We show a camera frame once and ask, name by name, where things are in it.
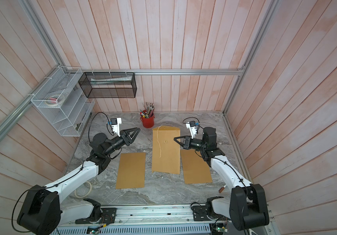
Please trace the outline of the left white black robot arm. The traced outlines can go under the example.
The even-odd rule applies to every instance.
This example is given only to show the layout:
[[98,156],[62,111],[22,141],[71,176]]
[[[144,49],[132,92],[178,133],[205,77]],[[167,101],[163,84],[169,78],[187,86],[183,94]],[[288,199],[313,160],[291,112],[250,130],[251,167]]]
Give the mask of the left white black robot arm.
[[99,202],[89,198],[66,206],[62,202],[85,182],[101,174],[112,161],[111,155],[123,146],[131,145],[139,132],[138,127],[124,129],[113,139],[104,133],[96,134],[90,143],[90,156],[79,167],[52,183],[35,185],[22,193],[25,199],[17,224],[25,228],[27,233],[49,235],[59,225],[74,220],[100,222],[102,209]]

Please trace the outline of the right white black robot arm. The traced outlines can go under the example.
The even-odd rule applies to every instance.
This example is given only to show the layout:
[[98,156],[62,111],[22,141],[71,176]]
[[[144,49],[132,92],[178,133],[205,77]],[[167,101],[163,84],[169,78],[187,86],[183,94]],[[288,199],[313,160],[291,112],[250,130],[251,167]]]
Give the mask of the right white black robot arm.
[[259,184],[252,184],[228,161],[217,147],[216,129],[205,127],[202,139],[194,136],[175,137],[183,149],[200,152],[200,157],[223,179],[231,191],[231,198],[207,199],[207,216],[211,219],[228,218],[238,231],[266,226],[270,223],[265,191]]

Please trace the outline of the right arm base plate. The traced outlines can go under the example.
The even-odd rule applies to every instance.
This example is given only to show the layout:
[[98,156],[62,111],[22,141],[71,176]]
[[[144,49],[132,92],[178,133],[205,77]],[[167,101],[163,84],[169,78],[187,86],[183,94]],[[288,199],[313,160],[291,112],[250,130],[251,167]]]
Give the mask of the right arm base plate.
[[216,221],[217,219],[226,221],[228,219],[219,214],[211,214],[208,206],[200,205],[196,202],[190,205],[190,209],[192,210],[194,221]]

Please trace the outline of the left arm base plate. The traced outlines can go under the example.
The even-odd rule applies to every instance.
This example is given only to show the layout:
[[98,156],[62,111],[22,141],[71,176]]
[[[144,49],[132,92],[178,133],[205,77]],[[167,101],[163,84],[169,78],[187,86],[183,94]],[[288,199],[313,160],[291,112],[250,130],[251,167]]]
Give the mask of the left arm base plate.
[[88,218],[77,219],[75,224],[112,224],[115,222],[117,208],[95,209]]

